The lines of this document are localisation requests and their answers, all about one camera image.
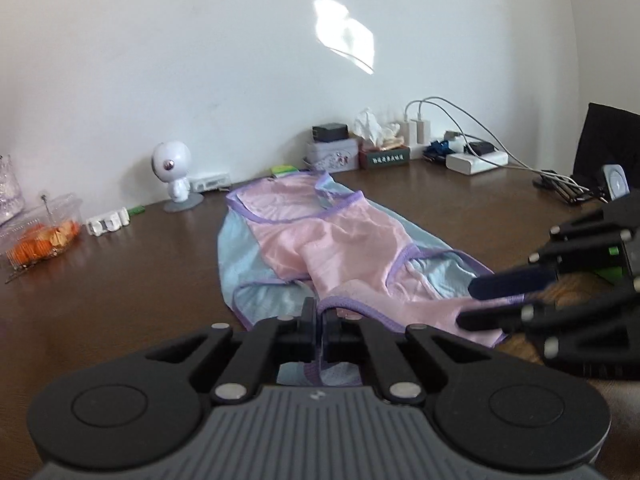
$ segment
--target white power bank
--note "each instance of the white power bank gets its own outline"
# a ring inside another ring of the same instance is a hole
[[[485,153],[482,158],[490,160],[493,164],[468,153],[452,153],[447,155],[447,168],[465,175],[473,175],[494,170],[497,167],[495,164],[506,166],[509,163],[509,155],[505,152]]]

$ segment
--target white plug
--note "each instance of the white plug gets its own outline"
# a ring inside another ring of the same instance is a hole
[[[454,140],[456,137],[462,137],[462,134],[453,130],[444,132],[444,140]]]
[[[404,121],[400,121],[400,131],[398,132],[398,135],[400,135],[404,139],[404,144],[406,146],[409,145],[409,137],[411,136],[411,126],[412,124],[406,119]]]
[[[121,207],[103,215],[94,216],[84,222],[86,230],[92,236],[101,236],[106,232],[114,232],[129,225],[129,212]]]
[[[427,144],[431,140],[431,123],[416,121],[416,139],[418,144]]]

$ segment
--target light blue garment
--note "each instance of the light blue garment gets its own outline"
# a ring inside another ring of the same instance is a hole
[[[324,208],[332,205],[332,197],[351,193],[351,190],[331,178],[323,178],[317,186],[319,200]],[[420,229],[397,213],[369,201],[372,206],[397,219],[418,247],[429,249],[450,249],[434,235]],[[244,217],[229,210],[218,235],[218,267],[220,283],[225,303],[234,311],[247,328],[261,319],[291,314],[299,316],[302,304],[314,291],[302,282],[283,282],[267,266],[260,256],[260,247]],[[443,298],[468,296],[468,285],[476,276],[472,265],[453,253],[436,257],[411,260]],[[354,365],[340,364],[320,372],[322,382],[327,385],[349,384],[359,380],[358,369]],[[309,377],[303,373],[303,365],[290,363],[283,365],[278,375],[282,384],[311,385]]]

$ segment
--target black box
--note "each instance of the black box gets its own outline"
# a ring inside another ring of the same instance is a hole
[[[314,126],[315,142],[334,142],[334,140],[344,140],[349,138],[349,129],[346,124],[328,123]]]

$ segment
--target white cable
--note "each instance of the white cable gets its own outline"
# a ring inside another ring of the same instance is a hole
[[[507,155],[509,155],[515,162],[517,162],[518,164],[520,164],[520,166],[514,166],[513,164],[507,164],[505,166],[502,166],[500,164],[496,164],[495,162],[491,161],[491,160],[487,160],[486,158],[482,158],[482,156],[479,156],[478,154],[476,154],[476,152],[474,152],[473,148],[469,145],[469,141],[467,139],[467,135],[464,133],[464,131],[462,130],[462,127],[460,127],[460,125],[456,122],[456,120],[440,105],[431,102],[431,100],[440,100],[443,102],[446,102],[447,104],[453,106],[454,108],[456,108],[457,110],[461,111],[463,114],[467,115],[469,118],[471,118],[473,121],[475,121],[483,130],[485,130],[489,135],[492,136],[493,139],[495,139],[495,141],[500,145],[500,147],[504,150],[505,153],[507,153]],[[449,117],[449,119],[451,119],[453,121],[453,123],[457,126],[457,128],[460,130],[460,134],[462,134],[463,138],[465,139],[465,142],[469,148],[469,151],[471,152],[471,154],[473,156],[476,156],[477,158],[479,158],[480,160],[487,162],[489,164],[491,164],[492,166],[496,166],[497,168],[508,168],[510,170],[526,170],[526,171],[531,171],[532,173],[535,174],[539,174],[542,176],[545,176],[547,178],[549,178],[550,180],[555,180],[556,182],[561,182],[562,184],[565,184],[566,186],[572,186],[575,187],[581,191],[590,191],[587,187],[583,187],[580,186],[575,180],[573,180],[570,176],[566,176],[566,175],[561,175],[561,174],[557,174],[557,173],[550,173],[548,171],[542,171],[542,170],[535,170],[534,168],[528,166],[527,164],[525,164],[524,162],[522,162],[519,158],[517,158],[515,155],[513,155],[513,153],[511,153],[507,147],[502,143],[502,141],[496,137],[496,135],[494,135],[494,133],[489,130],[489,128],[487,128],[486,126],[484,126],[484,124],[482,124],[478,119],[476,119],[475,117],[473,117],[472,114],[470,114],[469,112],[467,112],[464,108],[461,108],[459,106],[457,106],[456,104],[452,103],[451,101],[443,98],[443,97],[439,97],[439,96],[431,96],[431,97],[427,97],[424,99],[419,99],[419,100],[414,100],[411,101],[407,104],[407,106],[404,108],[404,120],[408,119],[408,111],[409,111],[409,107],[412,104],[416,104],[418,103],[418,117],[420,118],[422,116],[421,113],[421,108],[422,108],[422,104],[430,104],[433,105],[437,108],[439,108],[440,110],[442,110],[444,113],[446,113],[446,115]]]

